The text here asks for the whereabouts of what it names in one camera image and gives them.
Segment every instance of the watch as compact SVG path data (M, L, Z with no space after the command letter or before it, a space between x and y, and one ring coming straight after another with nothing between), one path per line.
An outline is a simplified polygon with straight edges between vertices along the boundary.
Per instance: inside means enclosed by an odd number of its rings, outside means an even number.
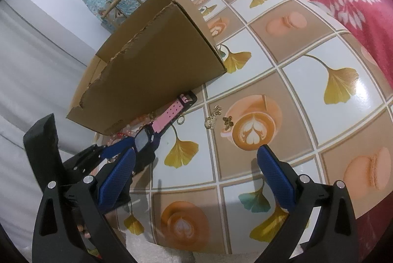
M180 114L188 110L197 101L192 91L181 94L169 108L153 122L146 124L134 137L136 163L134 174L141 172L156 158L155 151L160 145L160 139Z

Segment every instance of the white curtain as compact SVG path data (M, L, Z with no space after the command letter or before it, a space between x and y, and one ring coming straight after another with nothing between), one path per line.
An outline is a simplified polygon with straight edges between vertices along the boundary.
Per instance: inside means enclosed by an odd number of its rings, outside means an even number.
M23 135L54 113L63 160L91 145L94 133L65 119L84 69L0 0L0 223L17 247L31 246L42 197Z

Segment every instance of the blue gripper pad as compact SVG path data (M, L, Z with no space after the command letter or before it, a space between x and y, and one ring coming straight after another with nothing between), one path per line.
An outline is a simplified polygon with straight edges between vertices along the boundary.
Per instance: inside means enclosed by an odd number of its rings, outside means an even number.
M277 163L276 157L261 146L257 152L258 165L280 206L291 212L295 206L295 191Z
M98 192L98 208L102 213L111 209L135 167L135 151L128 149L121 160L116 164Z
M125 148L132 147L133 145L134 145L133 137L127 137L123 140L120 140L119 142L116 142L115 144L106 147L101 152L101 160L113 158L115 155L118 155L119 153L123 152Z

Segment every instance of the silver ring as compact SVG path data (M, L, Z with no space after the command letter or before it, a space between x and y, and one ring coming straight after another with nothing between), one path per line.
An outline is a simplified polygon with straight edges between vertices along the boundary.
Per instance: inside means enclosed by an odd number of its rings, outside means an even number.
M185 117L184 117L183 115L179 116L179 118L177 118L176 122L177 122L178 125L184 124L184 122L185 122Z

